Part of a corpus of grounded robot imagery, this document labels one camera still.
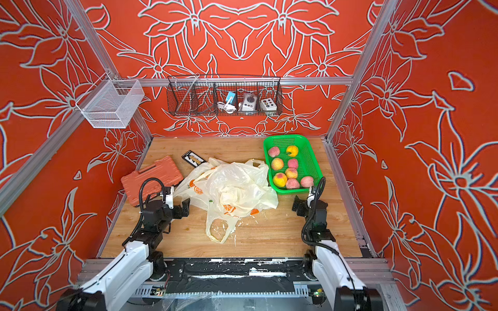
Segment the white button box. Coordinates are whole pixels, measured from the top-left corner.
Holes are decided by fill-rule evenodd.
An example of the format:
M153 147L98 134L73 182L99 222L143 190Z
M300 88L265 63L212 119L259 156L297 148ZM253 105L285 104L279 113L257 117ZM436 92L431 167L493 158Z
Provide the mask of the white button box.
M264 98L260 100L260 109L264 112L277 111L278 107L271 98Z

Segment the green plastic basket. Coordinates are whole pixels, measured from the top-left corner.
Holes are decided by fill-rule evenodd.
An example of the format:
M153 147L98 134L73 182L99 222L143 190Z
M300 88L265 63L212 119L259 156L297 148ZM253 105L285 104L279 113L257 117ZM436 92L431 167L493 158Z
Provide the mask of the green plastic basket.
M306 193L324 177L308 138L293 134L270 136L263 150L270 186L280 195Z

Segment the yellow translucent plastic bag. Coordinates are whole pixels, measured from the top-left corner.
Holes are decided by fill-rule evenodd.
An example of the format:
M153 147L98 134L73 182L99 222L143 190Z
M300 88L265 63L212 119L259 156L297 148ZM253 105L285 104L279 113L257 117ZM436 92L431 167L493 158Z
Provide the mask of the yellow translucent plastic bag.
M207 180L210 200L198 208L207 212L206 234L211 241L225 243L242 218L278 207L278 195L269 185L269 167L264 161L226 163L210 158L206 163L217 169Z

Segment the yellow peach top right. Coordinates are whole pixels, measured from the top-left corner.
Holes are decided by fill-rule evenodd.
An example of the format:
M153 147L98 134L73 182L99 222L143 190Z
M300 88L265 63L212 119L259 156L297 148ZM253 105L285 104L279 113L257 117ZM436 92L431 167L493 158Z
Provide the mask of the yellow peach top right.
M295 145L291 145L286 148L285 152L289 157L295 158L299 153L299 148Z

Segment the blue white small box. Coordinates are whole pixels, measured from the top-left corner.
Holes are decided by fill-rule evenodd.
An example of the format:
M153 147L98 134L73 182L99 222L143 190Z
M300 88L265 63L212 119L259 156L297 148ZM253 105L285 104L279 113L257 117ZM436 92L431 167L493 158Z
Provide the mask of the blue white small box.
M228 105L233 105L235 101L236 101L236 94L232 91L228 92L225 98L225 103Z

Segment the yellow-red peach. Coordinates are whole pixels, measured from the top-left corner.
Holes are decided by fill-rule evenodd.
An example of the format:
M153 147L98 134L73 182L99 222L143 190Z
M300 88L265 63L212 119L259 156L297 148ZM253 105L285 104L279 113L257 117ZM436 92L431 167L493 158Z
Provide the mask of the yellow-red peach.
M282 172L279 172L277 174L274 175L274 177L272 178L272 181L273 181L273 184L278 187L278 188L286 188L286 184L287 184L287 181L288 181L288 178L287 176L282 173Z

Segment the peach third row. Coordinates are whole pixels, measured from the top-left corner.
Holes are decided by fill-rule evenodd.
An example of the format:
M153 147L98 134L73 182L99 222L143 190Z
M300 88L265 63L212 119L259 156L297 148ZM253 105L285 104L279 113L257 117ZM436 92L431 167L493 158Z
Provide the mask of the peach third row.
M298 171L294 167L289 167L286 169L285 175L288 179L297 179L298 178Z

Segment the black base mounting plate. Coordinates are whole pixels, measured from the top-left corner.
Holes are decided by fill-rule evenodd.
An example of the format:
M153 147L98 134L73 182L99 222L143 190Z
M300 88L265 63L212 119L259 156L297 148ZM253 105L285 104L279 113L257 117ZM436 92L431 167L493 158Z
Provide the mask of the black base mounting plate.
M168 258L165 264L164 278L144 282L133 298L299 298L322 290L301 257Z

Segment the grey controller device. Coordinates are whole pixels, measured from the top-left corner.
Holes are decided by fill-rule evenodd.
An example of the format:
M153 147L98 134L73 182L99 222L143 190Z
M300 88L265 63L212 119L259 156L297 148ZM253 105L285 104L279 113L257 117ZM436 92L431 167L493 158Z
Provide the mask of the grey controller device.
M242 112L254 112L257 110L258 98L252 93L245 93L243 95L243 101L240 105L240 111Z

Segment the orange-print plastic bag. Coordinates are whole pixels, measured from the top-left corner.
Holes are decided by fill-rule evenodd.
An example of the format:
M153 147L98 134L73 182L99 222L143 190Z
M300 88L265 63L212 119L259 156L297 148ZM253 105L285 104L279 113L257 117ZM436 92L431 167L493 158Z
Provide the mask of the orange-print plastic bag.
M195 168L174 190L174 199L180 201L190 199L191 204L197 207L207 205L210 200L207 182L216 169L209 163Z

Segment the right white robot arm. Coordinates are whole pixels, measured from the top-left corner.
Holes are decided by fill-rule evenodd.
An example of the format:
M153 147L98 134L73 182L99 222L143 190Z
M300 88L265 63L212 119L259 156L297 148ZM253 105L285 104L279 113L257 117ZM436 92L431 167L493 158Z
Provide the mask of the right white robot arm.
M315 195L303 200L294 198L292 211L305 218L302 241L313 250L303 259L303 269L321 285L315 301L328 302L332 310L383 310L381 294L357 277L342 256L335 237L327 225L328 205Z

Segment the clear acrylic wall box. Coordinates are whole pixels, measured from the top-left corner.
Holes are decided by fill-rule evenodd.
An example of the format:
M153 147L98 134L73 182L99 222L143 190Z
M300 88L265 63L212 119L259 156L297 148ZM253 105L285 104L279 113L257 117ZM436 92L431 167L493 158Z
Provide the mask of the clear acrylic wall box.
M124 129L145 96L139 80L104 80L77 104L93 128Z

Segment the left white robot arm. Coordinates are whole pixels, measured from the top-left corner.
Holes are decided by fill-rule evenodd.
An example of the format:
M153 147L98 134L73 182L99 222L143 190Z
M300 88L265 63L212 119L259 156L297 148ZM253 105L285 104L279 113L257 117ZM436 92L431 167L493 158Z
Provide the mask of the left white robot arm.
M124 242L124 250L91 280L64 292L56 309L120 310L145 281L168 277L169 269L157 247L173 220L189 216L190 203L189 198L179 206L153 200L141 206L139 222Z

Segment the black drill bit card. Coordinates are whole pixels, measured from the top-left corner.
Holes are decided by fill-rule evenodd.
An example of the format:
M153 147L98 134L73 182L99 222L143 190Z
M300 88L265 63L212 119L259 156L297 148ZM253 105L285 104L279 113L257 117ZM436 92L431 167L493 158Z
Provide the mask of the black drill bit card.
M201 158L198 154L194 153L192 150L187 151L182 155L182 159L189 163L194 168L199 167L201 164L206 163L206 160Z

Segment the yellow-pink peach second row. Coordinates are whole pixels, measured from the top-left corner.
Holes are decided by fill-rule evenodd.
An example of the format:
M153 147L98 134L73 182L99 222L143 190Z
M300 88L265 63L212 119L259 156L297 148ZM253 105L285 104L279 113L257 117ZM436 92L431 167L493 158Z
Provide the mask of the yellow-pink peach second row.
M281 158L274 158L271 162L271 168L274 171L279 171L284 168L284 161Z

